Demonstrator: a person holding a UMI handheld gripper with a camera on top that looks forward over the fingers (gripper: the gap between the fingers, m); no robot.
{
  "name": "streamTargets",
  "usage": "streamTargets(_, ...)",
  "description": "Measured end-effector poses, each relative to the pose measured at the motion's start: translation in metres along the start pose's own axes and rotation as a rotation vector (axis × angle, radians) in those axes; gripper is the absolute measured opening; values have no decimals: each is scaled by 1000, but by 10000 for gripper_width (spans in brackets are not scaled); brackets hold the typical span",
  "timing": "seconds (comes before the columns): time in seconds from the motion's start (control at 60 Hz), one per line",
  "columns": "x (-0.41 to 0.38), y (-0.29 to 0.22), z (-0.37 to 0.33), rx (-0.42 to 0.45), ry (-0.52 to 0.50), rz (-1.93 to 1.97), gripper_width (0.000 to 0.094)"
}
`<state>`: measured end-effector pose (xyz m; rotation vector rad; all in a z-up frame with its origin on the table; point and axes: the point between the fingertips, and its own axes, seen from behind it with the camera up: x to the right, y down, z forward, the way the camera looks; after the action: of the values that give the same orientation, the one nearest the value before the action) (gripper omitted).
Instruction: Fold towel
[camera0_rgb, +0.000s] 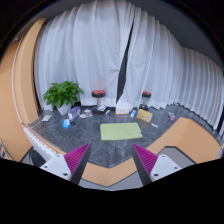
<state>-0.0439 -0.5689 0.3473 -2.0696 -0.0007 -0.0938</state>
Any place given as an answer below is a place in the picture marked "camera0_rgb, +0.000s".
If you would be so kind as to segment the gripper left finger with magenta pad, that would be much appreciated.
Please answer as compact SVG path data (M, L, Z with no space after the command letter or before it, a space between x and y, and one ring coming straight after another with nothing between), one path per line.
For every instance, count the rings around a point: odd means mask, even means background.
M90 145L85 144L65 155L56 154L43 164L41 169L74 184L79 184L90 153Z

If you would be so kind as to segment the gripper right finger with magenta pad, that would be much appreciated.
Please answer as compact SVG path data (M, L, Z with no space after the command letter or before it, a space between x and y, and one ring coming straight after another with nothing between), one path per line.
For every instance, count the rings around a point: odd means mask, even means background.
M132 146L132 157L143 185L181 170L181 167L167 155L156 155L136 144Z

